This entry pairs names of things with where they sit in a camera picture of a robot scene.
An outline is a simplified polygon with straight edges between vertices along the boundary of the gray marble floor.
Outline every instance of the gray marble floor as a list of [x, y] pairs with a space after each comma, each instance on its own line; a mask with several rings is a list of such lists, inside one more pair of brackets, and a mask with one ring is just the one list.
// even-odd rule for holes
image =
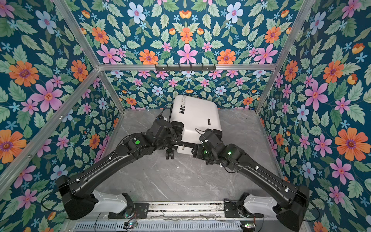
[[[110, 150], [126, 135], [144, 132], [160, 110], [125, 112], [125, 118]], [[269, 152], [259, 119], [251, 110], [219, 110], [223, 142], [234, 143], [265, 168], [278, 174]], [[238, 199], [243, 192], [257, 196], [268, 194], [246, 177], [227, 173], [218, 165], [175, 152], [174, 160], [165, 159], [165, 150], [155, 151], [108, 178], [97, 188], [100, 192], [128, 193], [133, 201], [178, 201]]]

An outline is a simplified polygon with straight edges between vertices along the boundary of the orange flower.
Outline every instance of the orange flower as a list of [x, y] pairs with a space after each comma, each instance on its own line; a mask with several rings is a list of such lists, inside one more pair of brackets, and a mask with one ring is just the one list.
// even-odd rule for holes
[[84, 16], [85, 16], [85, 18], [87, 18], [87, 19], [89, 19], [89, 18], [90, 18], [90, 13], [89, 13], [89, 12], [87, 12], [86, 10], [82, 10], [82, 11], [81, 11], [81, 13], [82, 13], [82, 15], [84, 15]]
[[101, 30], [100, 27], [97, 28], [93, 27], [92, 30], [93, 30], [92, 35], [94, 36], [96, 41], [99, 41], [99, 43], [101, 44], [108, 43], [109, 38], [104, 30]]
[[298, 71], [297, 64], [298, 63], [296, 61], [291, 61], [289, 64], [287, 64], [285, 71], [286, 81], [292, 81], [296, 77], [296, 72]]
[[276, 135], [276, 142], [277, 142], [277, 145], [278, 146], [282, 146], [283, 145], [283, 137], [282, 137], [282, 135], [280, 133], [278, 133]]
[[266, 43], [273, 43], [274, 41], [278, 40], [278, 37], [281, 35], [281, 28], [280, 27], [272, 27], [271, 30], [267, 31], [267, 34], [264, 36]]
[[204, 33], [204, 29], [202, 29], [202, 28], [198, 28], [197, 29], [197, 34], [199, 34], [199, 35], [202, 35]]
[[355, 85], [355, 84], [357, 84], [357, 80], [358, 80], [357, 74], [354, 73], [354, 74], [348, 76], [347, 82], [350, 85]]
[[71, 71], [74, 72], [73, 76], [79, 81], [85, 80], [86, 76], [88, 75], [88, 71], [86, 69], [86, 65], [82, 63], [80, 60], [72, 61], [73, 66], [71, 66]]
[[25, 139], [21, 139], [23, 135], [18, 131], [12, 134], [11, 130], [0, 131], [0, 159], [3, 164], [10, 163], [14, 160], [13, 156], [17, 157], [27, 143]]
[[115, 118], [115, 120], [114, 120], [114, 128], [116, 127], [117, 122], [118, 122], [118, 118]]
[[175, 28], [170, 28], [170, 30], [169, 30], [169, 34], [171, 34], [171, 35], [175, 35]]
[[343, 75], [342, 70], [344, 70], [344, 65], [340, 64], [340, 61], [336, 61], [335, 63], [332, 61], [325, 68], [324, 79], [326, 79], [327, 83], [335, 83]]
[[140, 52], [139, 60], [143, 62], [144, 65], [156, 65], [158, 64], [158, 57], [155, 56], [153, 51], [149, 51], [148, 49], [144, 49], [144, 52]]
[[322, 223], [320, 223], [320, 222], [315, 222], [314, 226], [313, 226], [313, 229], [314, 229], [315, 232], [328, 232], [326, 227], [323, 227]]
[[126, 101], [129, 105], [136, 105], [137, 104], [137, 101], [133, 98], [127, 98]]
[[284, 11], [282, 11], [282, 13], [281, 13], [281, 17], [282, 18], [284, 18], [284, 17], [286, 17], [288, 14], [289, 14], [289, 10], [284, 10]]
[[253, 103], [253, 98], [245, 98], [242, 102], [244, 105], [250, 105], [251, 103]]
[[231, 51], [230, 49], [226, 49], [226, 51], [221, 51], [220, 56], [218, 56], [217, 60], [219, 61], [218, 64], [220, 65], [231, 65], [233, 61], [236, 60], [234, 56], [236, 53]]
[[101, 141], [101, 139], [99, 138], [99, 135], [98, 134], [94, 134], [92, 136], [92, 138], [89, 140], [89, 142], [90, 142], [89, 146], [92, 149], [96, 149], [98, 147], [100, 141]]
[[339, 136], [335, 138], [335, 144], [339, 145], [336, 149], [339, 154], [345, 153], [347, 160], [353, 161], [354, 156], [358, 161], [366, 159], [364, 153], [370, 153], [371, 145], [364, 143], [368, 140], [365, 133], [361, 132], [357, 134], [356, 128], [348, 128], [348, 132], [344, 129], [339, 131]]
[[39, 71], [32, 67], [32, 64], [29, 62], [23, 63], [23, 61], [17, 61], [17, 65], [11, 65], [9, 67], [10, 73], [9, 76], [12, 79], [16, 79], [14, 82], [18, 85], [24, 84], [24, 86], [28, 87], [31, 84], [35, 84], [36, 80], [39, 79], [38, 73]]
[[49, 221], [53, 220], [54, 217], [55, 217], [55, 214], [56, 214], [55, 211], [54, 211], [54, 212], [51, 212], [51, 214], [49, 214], [49, 216], [47, 217], [47, 219], [48, 219]]
[[192, 41], [193, 32], [188, 27], [183, 28], [183, 31], [180, 33], [181, 39], [184, 43], [189, 43]]
[[353, 54], [360, 53], [364, 48], [365, 48], [365, 46], [363, 45], [363, 43], [356, 43], [353, 46], [352, 53]]

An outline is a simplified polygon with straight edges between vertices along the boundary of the wire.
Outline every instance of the wire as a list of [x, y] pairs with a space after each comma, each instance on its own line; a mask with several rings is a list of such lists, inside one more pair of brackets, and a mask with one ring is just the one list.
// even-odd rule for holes
[[98, 217], [97, 217], [96, 220], [95, 220], [95, 223], [94, 223], [94, 232], [96, 232], [96, 230], [95, 230], [96, 222], [98, 221], [98, 218], [99, 218], [99, 216], [101, 215], [101, 213], [102, 213], [102, 212], [100, 212], [100, 213], [98, 214]]

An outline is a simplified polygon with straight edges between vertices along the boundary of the white flower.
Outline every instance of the white flower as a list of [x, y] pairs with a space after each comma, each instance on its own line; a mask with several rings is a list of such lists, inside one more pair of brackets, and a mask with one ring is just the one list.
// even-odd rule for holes
[[104, 100], [104, 98], [101, 98], [100, 100], [98, 100], [98, 103], [99, 103], [99, 109], [106, 109], [106, 105], [107, 105], [107, 102]]
[[152, 93], [155, 93], [156, 96], [163, 94], [164, 92], [162, 91], [161, 87], [153, 86]]
[[313, 174], [316, 174], [316, 170], [314, 169], [314, 167], [312, 167], [311, 163], [307, 162], [306, 165], [303, 164], [303, 171], [305, 178], [309, 177], [310, 180], [314, 180]]
[[135, 3], [131, 2], [129, 3], [129, 7], [131, 10], [128, 10], [128, 15], [130, 17], [134, 17], [135, 23], [139, 24], [140, 20], [145, 20], [145, 15], [142, 13], [143, 7], [141, 5], [138, 4], [137, 6], [135, 6]]
[[111, 74], [112, 74], [113, 76], [116, 76], [118, 79], [120, 79], [121, 76], [124, 75], [124, 73], [121, 72], [121, 71], [111, 71]]
[[319, 14], [319, 12], [314, 16], [314, 21], [311, 23], [311, 26], [309, 27], [312, 29], [312, 35], [314, 35], [317, 31], [317, 29], [321, 29], [324, 26], [323, 19], [326, 16], [326, 12], [322, 12], [322, 14]]
[[256, 75], [257, 78], [261, 77], [262, 75], [265, 75], [267, 72], [264, 70], [256, 70], [253, 72], [253, 75]]
[[191, 75], [194, 75], [194, 71], [182, 71], [182, 74], [190, 78]]
[[223, 95], [223, 93], [225, 93], [227, 90], [225, 89], [224, 85], [222, 85], [221, 87], [216, 87], [216, 91], [215, 91], [215, 94], [219, 94], [219, 95]]
[[276, 99], [272, 98], [270, 101], [269, 101], [269, 108], [271, 110], [275, 109], [276, 108]]
[[305, 105], [303, 104], [300, 108], [296, 110], [298, 113], [298, 120], [306, 121], [306, 116], [309, 114], [309, 110], [305, 109]]
[[243, 14], [243, 10], [240, 9], [240, 7], [241, 7], [240, 2], [236, 2], [234, 6], [232, 4], [229, 4], [229, 6], [227, 7], [227, 11], [229, 13], [226, 14], [226, 20], [232, 19], [232, 23], [237, 23], [238, 20], [237, 17], [241, 17]]
[[55, 180], [55, 179], [58, 179], [61, 176], [66, 176], [68, 174], [68, 171], [65, 170], [65, 169], [66, 169], [65, 164], [62, 164], [60, 167], [58, 165], [54, 166], [54, 168], [53, 168], [54, 173], [50, 175], [50, 179]]
[[42, 14], [39, 10], [36, 12], [36, 16], [40, 19], [38, 20], [38, 24], [42, 29], [47, 29], [50, 34], [54, 34], [54, 29], [57, 28], [57, 24], [55, 24], [54, 21], [50, 20], [50, 15], [48, 12], [44, 11], [44, 14]]
[[68, 112], [67, 116], [65, 116], [65, 117], [62, 119], [62, 122], [67, 122], [67, 119], [70, 120], [70, 121], [72, 121], [72, 119], [73, 119], [73, 117], [72, 117], [72, 115], [71, 115], [72, 113], [73, 113], [73, 109], [71, 109], [71, 110]]

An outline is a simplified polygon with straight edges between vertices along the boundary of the robotic arm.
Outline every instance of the robotic arm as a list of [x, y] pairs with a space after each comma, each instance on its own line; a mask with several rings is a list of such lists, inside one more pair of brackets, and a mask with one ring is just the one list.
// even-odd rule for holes
[[[90, 212], [113, 212], [129, 217], [134, 211], [130, 197], [100, 193], [94, 190], [108, 177], [153, 151], [172, 148], [181, 141], [181, 131], [160, 115], [145, 133], [126, 136], [108, 156], [90, 168], [72, 177], [62, 176], [57, 185], [70, 220], [77, 220]], [[237, 206], [242, 216], [262, 213], [277, 219], [293, 231], [299, 231], [309, 204], [309, 189], [285, 182], [256, 163], [245, 151], [234, 144], [224, 145], [210, 129], [200, 136], [192, 153], [206, 164], [236, 170], [253, 180], [272, 197], [255, 197], [244, 193]]]

